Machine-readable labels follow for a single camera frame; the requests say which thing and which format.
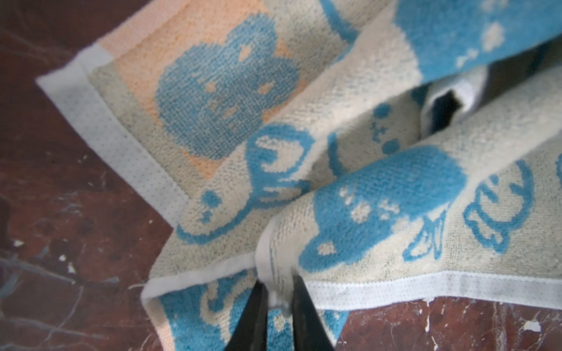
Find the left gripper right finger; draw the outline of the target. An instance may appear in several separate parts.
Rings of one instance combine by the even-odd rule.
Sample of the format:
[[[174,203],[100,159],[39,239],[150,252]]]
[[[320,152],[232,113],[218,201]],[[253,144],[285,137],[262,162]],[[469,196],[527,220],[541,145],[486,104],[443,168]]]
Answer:
[[[303,278],[293,275],[293,282],[291,312],[295,351],[334,351]]]

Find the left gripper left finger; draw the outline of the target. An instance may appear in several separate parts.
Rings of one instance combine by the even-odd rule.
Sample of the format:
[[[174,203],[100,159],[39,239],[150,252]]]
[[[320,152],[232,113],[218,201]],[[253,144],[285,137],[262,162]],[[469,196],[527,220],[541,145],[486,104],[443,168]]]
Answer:
[[[258,280],[225,351],[266,351],[268,313],[269,294]]]

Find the bear print towel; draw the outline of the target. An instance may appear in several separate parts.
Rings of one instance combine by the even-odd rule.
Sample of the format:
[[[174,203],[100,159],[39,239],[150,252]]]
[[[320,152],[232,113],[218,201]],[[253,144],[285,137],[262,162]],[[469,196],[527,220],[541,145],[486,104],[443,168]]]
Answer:
[[[561,307],[560,1],[152,1],[37,79],[172,227],[141,301],[223,350],[254,285]]]

